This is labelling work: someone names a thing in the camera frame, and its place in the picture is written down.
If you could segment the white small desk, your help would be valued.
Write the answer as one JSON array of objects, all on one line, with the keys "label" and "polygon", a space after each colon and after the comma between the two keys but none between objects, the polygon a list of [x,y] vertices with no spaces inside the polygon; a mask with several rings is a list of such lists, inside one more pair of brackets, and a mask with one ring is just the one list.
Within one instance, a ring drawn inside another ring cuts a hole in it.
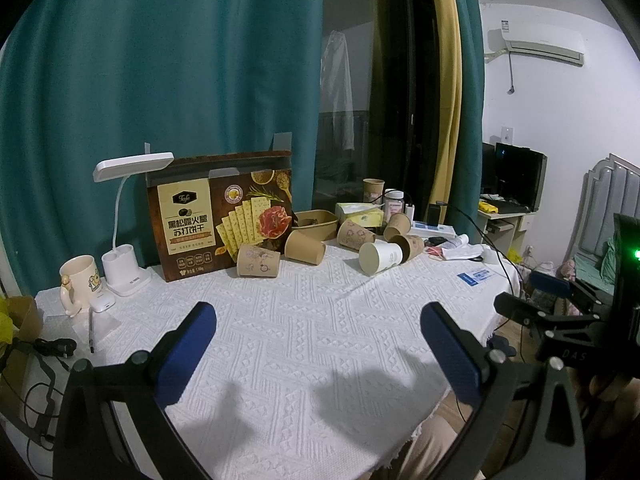
[{"label": "white small desk", "polygon": [[478,210],[477,224],[505,255],[512,249],[521,256],[525,250],[527,231],[532,227],[535,216],[534,212],[488,214]]}]

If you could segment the small brown cup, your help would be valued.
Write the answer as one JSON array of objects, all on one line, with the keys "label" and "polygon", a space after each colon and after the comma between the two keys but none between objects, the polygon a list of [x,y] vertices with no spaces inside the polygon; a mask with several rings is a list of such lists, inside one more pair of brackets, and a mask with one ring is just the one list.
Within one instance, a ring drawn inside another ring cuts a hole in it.
[{"label": "small brown cup", "polygon": [[411,259],[416,258],[416,256],[421,255],[425,248],[424,239],[417,235],[395,235],[390,239],[390,242],[397,244],[400,247],[402,252],[402,263],[410,261]]},{"label": "small brown cup", "polygon": [[403,212],[390,217],[384,230],[384,238],[389,242],[394,236],[406,235],[411,229],[411,220]]}]

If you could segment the small brown cup lower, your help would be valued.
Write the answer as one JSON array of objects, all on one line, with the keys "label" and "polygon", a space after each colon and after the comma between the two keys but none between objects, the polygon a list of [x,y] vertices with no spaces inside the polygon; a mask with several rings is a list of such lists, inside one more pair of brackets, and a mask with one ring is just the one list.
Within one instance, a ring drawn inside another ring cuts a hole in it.
[{"label": "small brown cup lower", "polygon": [[390,239],[390,242],[397,244],[400,247],[402,252],[402,263],[410,261],[411,259],[416,258],[416,256],[421,255],[425,248],[424,239],[417,235],[395,235]]}]

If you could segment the upright patterned paper cup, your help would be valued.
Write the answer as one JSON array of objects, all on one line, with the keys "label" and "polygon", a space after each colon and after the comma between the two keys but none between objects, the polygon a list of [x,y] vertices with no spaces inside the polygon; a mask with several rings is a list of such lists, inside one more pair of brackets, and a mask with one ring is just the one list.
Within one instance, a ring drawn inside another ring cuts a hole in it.
[{"label": "upright patterned paper cup", "polygon": [[385,181],[365,178],[362,180],[362,198],[366,203],[380,204],[383,200]]}]

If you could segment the teal curtain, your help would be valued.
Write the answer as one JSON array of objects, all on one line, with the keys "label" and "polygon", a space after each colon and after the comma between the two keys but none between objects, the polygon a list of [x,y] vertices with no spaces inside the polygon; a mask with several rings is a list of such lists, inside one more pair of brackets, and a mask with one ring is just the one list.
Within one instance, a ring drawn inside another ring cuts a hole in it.
[{"label": "teal curtain", "polygon": [[292,136],[311,204],[322,0],[35,0],[1,59],[1,238],[26,295],[113,237],[156,263],[146,189],[104,159],[265,151]]},{"label": "teal curtain", "polygon": [[462,96],[454,175],[447,222],[459,234],[472,235],[480,200],[483,157],[485,62],[478,0],[456,0],[461,38]]}]

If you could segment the patterned brown paper cup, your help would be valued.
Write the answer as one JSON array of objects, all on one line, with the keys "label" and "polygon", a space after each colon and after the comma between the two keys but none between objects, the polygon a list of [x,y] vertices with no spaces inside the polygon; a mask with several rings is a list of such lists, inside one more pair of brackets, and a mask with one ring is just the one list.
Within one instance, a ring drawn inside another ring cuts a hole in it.
[{"label": "patterned brown paper cup", "polygon": [[280,254],[274,250],[243,244],[236,258],[236,273],[243,278],[276,278]]}]

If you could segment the small brown cup upper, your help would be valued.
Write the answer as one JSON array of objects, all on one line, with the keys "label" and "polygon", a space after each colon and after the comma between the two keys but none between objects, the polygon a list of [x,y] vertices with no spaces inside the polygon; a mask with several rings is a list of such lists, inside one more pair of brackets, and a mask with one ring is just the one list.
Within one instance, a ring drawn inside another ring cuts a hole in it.
[{"label": "small brown cup upper", "polygon": [[384,230],[384,238],[389,242],[394,236],[406,235],[411,229],[411,220],[403,212],[390,217]]}]

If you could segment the cream cartoon mug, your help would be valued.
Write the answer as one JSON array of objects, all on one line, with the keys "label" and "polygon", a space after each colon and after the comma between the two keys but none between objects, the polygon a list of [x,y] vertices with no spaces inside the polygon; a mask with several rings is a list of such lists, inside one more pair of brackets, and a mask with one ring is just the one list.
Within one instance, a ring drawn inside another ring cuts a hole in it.
[{"label": "cream cartoon mug", "polygon": [[67,260],[60,267],[60,299],[68,316],[75,316],[90,307],[90,301],[103,292],[103,285],[90,255],[81,255]]}]

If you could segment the white earbuds case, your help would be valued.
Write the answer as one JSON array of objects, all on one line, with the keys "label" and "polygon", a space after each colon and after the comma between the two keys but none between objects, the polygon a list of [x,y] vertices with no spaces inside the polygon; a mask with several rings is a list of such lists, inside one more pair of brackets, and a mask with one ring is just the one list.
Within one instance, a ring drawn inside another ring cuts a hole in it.
[{"label": "white earbuds case", "polygon": [[114,306],[115,302],[116,298],[111,292],[100,292],[89,300],[91,310],[96,313],[108,310]]}]

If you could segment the yellow curtain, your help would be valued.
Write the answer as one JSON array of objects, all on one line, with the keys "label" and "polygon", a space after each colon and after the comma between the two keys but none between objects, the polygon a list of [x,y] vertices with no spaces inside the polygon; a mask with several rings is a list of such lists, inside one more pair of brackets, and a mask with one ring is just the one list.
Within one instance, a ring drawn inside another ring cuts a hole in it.
[{"label": "yellow curtain", "polygon": [[462,50],[457,0],[434,0],[439,52],[438,148],[430,201],[449,200],[462,107]]}]

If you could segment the yellow tissue box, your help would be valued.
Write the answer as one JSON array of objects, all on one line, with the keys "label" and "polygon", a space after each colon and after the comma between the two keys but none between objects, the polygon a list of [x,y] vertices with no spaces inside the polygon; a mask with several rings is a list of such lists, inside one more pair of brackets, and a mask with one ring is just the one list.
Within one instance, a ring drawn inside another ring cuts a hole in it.
[{"label": "yellow tissue box", "polygon": [[340,223],[350,220],[364,228],[377,229],[384,223],[382,206],[370,203],[337,203],[335,215]]}]

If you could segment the plain brown paper cup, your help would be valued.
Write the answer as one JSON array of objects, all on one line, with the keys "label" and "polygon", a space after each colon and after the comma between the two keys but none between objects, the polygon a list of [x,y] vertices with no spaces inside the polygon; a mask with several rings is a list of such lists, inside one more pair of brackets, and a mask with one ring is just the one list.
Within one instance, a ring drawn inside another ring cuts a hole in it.
[{"label": "plain brown paper cup", "polygon": [[301,230],[294,230],[286,240],[284,255],[286,258],[318,266],[326,253],[326,246]]}]

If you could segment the teal curtain right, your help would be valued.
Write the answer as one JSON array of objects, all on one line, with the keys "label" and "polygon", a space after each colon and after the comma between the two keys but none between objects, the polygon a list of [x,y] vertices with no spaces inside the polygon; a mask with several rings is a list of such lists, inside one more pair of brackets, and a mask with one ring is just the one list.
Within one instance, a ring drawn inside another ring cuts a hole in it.
[{"label": "teal curtain right", "polygon": [[462,96],[454,175],[447,222],[459,234],[472,235],[480,200],[483,157],[485,62],[478,0],[456,0],[461,38]]}]

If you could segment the black power plug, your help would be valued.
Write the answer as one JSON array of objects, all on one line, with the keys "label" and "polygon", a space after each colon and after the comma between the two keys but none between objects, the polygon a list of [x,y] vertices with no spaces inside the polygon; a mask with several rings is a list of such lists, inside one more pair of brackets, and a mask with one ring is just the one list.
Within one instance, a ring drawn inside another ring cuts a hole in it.
[{"label": "black power plug", "polygon": [[56,358],[71,358],[77,349],[77,342],[72,338],[58,338],[45,340],[37,338],[32,342],[35,352],[42,356],[55,356]]}]

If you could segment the blue white card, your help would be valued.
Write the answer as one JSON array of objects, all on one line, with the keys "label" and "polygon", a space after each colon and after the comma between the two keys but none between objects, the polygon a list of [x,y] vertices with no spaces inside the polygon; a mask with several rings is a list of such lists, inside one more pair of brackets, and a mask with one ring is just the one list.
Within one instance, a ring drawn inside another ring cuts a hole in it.
[{"label": "blue white card", "polygon": [[465,282],[465,284],[474,287],[480,283],[491,280],[497,275],[498,273],[494,269],[488,268],[488,266],[483,266],[481,269],[459,273],[457,278],[460,278],[460,280]]}]

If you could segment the brown paper bowl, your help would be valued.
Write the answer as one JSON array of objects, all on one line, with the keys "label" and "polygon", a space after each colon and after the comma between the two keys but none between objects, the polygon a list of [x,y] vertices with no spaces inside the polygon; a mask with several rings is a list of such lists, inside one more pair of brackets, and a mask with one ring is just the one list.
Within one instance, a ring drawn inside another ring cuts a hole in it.
[{"label": "brown paper bowl", "polygon": [[296,221],[293,229],[299,230],[304,235],[325,242],[334,240],[337,233],[337,216],[328,210],[313,209],[296,212]]}]

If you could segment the white air conditioner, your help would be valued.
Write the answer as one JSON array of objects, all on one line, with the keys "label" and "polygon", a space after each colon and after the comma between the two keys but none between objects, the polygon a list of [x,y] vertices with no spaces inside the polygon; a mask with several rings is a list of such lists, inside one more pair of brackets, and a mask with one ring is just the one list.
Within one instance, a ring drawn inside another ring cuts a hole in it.
[{"label": "white air conditioner", "polygon": [[501,22],[501,36],[511,53],[548,58],[575,66],[585,63],[582,35],[564,27],[534,22]]}]

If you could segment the grey headboard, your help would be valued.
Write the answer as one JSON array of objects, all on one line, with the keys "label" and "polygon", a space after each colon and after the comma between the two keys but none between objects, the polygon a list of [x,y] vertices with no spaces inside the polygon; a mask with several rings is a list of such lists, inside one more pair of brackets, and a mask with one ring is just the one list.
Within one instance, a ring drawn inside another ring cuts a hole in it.
[{"label": "grey headboard", "polygon": [[582,194],[565,258],[576,254],[600,266],[605,243],[614,234],[614,216],[639,217],[639,167],[613,153],[599,160],[582,180]]}]

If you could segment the patterned cup lying right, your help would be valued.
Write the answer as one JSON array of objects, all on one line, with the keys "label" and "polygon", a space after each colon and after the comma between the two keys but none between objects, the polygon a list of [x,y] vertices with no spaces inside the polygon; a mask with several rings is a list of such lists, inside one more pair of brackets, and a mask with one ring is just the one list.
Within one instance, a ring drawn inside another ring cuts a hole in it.
[{"label": "patterned cup lying right", "polygon": [[363,244],[374,243],[376,236],[372,231],[360,226],[360,224],[346,219],[338,229],[336,239],[341,246],[358,252]]}]

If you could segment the brown cracker box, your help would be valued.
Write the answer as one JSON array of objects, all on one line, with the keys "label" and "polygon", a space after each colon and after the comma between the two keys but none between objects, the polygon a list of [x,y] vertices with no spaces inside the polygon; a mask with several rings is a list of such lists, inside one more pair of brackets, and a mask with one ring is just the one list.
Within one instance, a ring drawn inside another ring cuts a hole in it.
[{"label": "brown cracker box", "polygon": [[280,252],[292,231],[289,151],[177,158],[146,190],[168,282],[231,268],[245,244]]}]

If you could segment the white paper cup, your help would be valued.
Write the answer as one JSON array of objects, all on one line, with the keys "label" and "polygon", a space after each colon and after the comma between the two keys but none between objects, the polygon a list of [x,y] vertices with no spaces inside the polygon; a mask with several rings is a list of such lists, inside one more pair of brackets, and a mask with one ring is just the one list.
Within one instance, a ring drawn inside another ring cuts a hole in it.
[{"label": "white paper cup", "polygon": [[358,261],[365,274],[378,274],[401,264],[402,249],[395,243],[364,243],[359,249]]}]

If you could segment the white pill bottle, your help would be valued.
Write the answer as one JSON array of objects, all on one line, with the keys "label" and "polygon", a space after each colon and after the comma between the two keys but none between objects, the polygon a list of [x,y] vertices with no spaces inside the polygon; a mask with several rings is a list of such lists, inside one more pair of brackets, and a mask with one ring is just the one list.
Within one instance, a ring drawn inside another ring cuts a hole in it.
[{"label": "white pill bottle", "polygon": [[394,214],[404,211],[404,192],[390,188],[386,190],[383,197],[384,218],[386,221]]}]

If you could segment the yellow plastic bag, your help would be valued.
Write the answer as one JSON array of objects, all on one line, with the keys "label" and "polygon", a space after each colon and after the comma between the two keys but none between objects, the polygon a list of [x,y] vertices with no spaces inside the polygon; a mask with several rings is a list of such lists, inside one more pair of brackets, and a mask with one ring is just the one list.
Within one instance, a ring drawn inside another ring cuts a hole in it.
[{"label": "yellow plastic bag", "polygon": [[0,298],[0,351],[9,347],[13,340],[14,325],[9,314],[9,300]]}]

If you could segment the black monitor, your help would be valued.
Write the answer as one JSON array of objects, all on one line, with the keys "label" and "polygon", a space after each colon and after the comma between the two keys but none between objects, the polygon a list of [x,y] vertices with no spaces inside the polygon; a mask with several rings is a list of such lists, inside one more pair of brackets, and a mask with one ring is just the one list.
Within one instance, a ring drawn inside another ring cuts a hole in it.
[{"label": "black monitor", "polygon": [[499,214],[539,209],[548,158],[511,144],[483,144],[480,197]]}]

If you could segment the teal curtain left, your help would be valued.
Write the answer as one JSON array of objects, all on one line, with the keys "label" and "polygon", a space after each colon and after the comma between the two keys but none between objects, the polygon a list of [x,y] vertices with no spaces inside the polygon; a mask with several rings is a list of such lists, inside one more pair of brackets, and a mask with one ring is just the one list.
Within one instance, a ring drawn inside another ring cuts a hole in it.
[{"label": "teal curtain left", "polygon": [[322,0],[35,0],[1,59],[1,238],[26,295],[113,237],[156,263],[146,189],[104,159],[265,151],[292,136],[311,204]]}]

